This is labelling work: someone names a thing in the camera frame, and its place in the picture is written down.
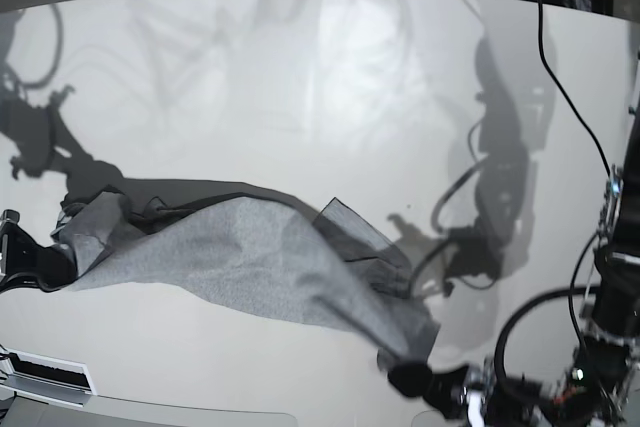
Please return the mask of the grey t-shirt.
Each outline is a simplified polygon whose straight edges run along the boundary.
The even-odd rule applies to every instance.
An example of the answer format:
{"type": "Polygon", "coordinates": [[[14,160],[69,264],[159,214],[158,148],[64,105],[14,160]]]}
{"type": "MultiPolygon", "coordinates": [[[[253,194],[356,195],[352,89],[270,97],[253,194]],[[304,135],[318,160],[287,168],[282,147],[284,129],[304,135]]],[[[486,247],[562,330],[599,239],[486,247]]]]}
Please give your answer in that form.
{"type": "Polygon", "coordinates": [[[426,360],[439,324],[411,291],[406,256],[339,200],[314,217],[247,195],[183,205],[105,190],[61,210],[53,244],[74,290],[180,287],[247,314],[359,334],[386,364],[426,360]]]}

